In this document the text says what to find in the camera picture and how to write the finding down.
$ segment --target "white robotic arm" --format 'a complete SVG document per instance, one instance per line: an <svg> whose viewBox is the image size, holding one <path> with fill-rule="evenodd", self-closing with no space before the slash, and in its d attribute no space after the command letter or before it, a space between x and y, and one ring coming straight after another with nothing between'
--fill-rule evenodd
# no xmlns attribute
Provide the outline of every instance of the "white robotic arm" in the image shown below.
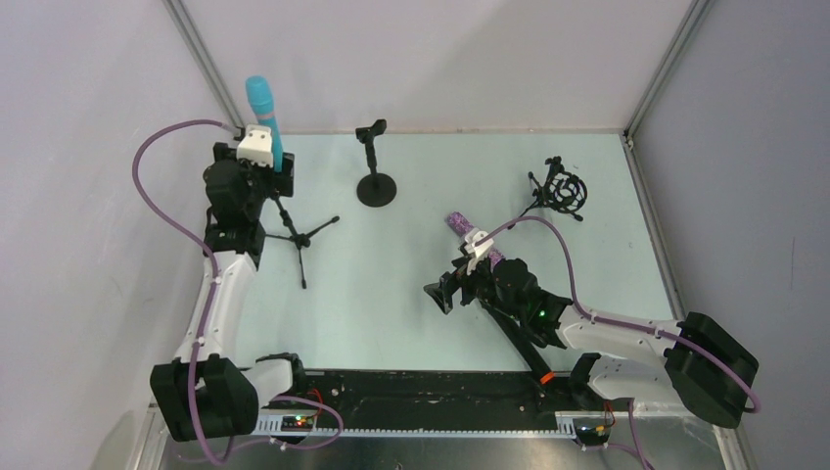
<svg viewBox="0 0 830 470"><path fill-rule="evenodd" d="M270 355L254 364L235 362L240 313L264 246L265 232L259 223L262 206L268 199L291 196L294 191L293 156L283 154L282 170L274 171L271 144L269 127L249 125L237 149L223 143L214 145L214 163L205 170L210 199L205 244L212 251L217 271L214 273L213 260L206 258L202 287L185 338L173 361L154 367L150 379L176 441L196 439L188 399L188 388L193 387L188 372L195 345L195 395L201 427L208 438L249 434L258 410L290 391L296 385L295 378L303 375L295 354ZM211 287L213 299L206 305Z"/></svg>

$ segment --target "metal frame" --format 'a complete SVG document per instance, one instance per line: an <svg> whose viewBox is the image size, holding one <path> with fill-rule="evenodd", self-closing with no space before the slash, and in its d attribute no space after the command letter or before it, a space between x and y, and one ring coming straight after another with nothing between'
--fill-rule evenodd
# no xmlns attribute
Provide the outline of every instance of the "metal frame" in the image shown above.
<svg viewBox="0 0 830 470"><path fill-rule="evenodd" d="M671 39L669 49L666 50L666 53L660 60L657 71L655 71L654 76L649 81L646 92L640 98L640 102L634 109L631 120L625 127L625 135L630 137L637 133L640 124L642 124L643 119L649 110L651 110L652 104L669 81L671 72L677 67L677 64L680 62L680 57L685 52L686 47L694 35L698 32L706 13L709 12L709 9L714 3L715 0L694 0L689 6L686 15L683 17L683 21L680 23L680 27Z"/></svg>
<svg viewBox="0 0 830 470"><path fill-rule="evenodd" d="M130 455L127 470L157 470L161 467L167 444L167 425L161 411L151 404L144 416L144 423Z"/></svg>
<svg viewBox="0 0 830 470"><path fill-rule="evenodd" d="M199 66L199 70L205 76L207 87L210 88L216 98L216 103L222 109L229 123L237 127L244 127L245 122L242 120L242 115L239 114L239 109L234 103L228 86L225 84L225 80L222 79L219 69L216 68L216 63L213 62L213 58L210 56L199 30L196 28L196 24L193 23L187 7L184 6L182 0L162 1L170 13L170 18L181 33L184 43L193 55L193 60L196 61L196 65Z"/></svg>

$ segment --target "tripod leg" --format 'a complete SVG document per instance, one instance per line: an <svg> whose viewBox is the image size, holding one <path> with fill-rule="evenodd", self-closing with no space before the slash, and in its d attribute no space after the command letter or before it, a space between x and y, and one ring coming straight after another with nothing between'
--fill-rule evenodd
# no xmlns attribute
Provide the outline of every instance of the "tripod leg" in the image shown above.
<svg viewBox="0 0 830 470"><path fill-rule="evenodd" d="M320 230L322 230L322 229L324 229L324 228L328 227L329 225L331 225L331 224L333 224L333 223L337 223L337 222L339 222L339 221L340 221L340 216L339 216L339 215L335 215L335 216L334 216L334 217L332 217L332 219L331 219L331 220L329 220L328 222L326 222L326 223L324 223L324 224L320 225L319 227L315 228L314 230L311 230L310 232L308 232L308 234L305 236L305 238L311 238L311 237L313 237L314 235L316 235L316 234L317 234L317 232L319 232Z"/></svg>
<svg viewBox="0 0 830 470"><path fill-rule="evenodd" d="M266 233L265 236L268 237L268 238L276 238L277 240L285 240L287 242L293 242L294 241L291 238L284 237L282 235L271 235L270 233Z"/></svg>
<svg viewBox="0 0 830 470"><path fill-rule="evenodd" d="M300 257L300 284L304 289L308 289L308 284L305 283L305 267L302 266L302 250L297 249L297 255Z"/></svg>

